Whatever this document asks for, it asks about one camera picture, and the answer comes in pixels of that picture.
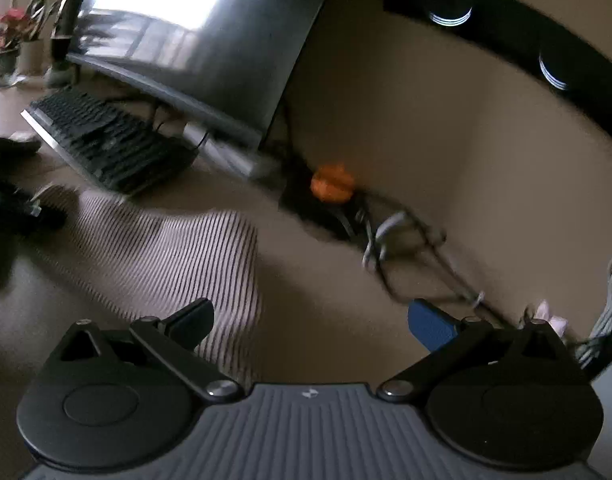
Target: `red flower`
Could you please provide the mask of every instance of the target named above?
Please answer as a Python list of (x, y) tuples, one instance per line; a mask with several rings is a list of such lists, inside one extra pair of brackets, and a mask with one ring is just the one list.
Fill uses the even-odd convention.
[(1, 23), (22, 22), (28, 19), (28, 16), (23, 9), (8, 9), (8, 11), (0, 16)]

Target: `metal screw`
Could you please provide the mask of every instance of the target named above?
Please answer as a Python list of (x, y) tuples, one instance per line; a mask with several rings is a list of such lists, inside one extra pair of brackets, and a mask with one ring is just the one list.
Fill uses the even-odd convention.
[(206, 386), (206, 391), (208, 392), (209, 396), (222, 399), (223, 397), (230, 397), (231, 395), (236, 394), (239, 391), (239, 385), (234, 381), (227, 379), (212, 381), (212, 383), (209, 383), (208, 386)]
[(393, 379), (382, 384), (381, 390), (392, 399), (401, 399), (415, 391), (415, 387), (408, 381)]

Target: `gray textured panel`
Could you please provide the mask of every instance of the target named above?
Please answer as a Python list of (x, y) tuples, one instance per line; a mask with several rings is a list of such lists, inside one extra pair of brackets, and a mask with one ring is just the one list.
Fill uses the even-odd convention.
[[(83, 480), (40, 466), (28, 480)], [(582, 463), (545, 473), (499, 472), (467, 460), (410, 406), (362, 384), (258, 384), (247, 399), (207, 409), (192, 433), (153, 462), (103, 480), (597, 480)]]

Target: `monitor screen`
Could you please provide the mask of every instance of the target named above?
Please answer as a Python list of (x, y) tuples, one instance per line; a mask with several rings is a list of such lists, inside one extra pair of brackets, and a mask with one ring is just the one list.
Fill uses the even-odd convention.
[(323, 2), (84, 0), (69, 59), (256, 146)]

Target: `keyboard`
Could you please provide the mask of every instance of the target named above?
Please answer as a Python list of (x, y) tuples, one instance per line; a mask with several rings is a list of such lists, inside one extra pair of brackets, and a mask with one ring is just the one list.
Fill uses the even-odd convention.
[(171, 176), (196, 155), (183, 141), (158, 134), (145, 121), (76, 88), (33, 101), (22, 115), (68, 164), (122, 194)]

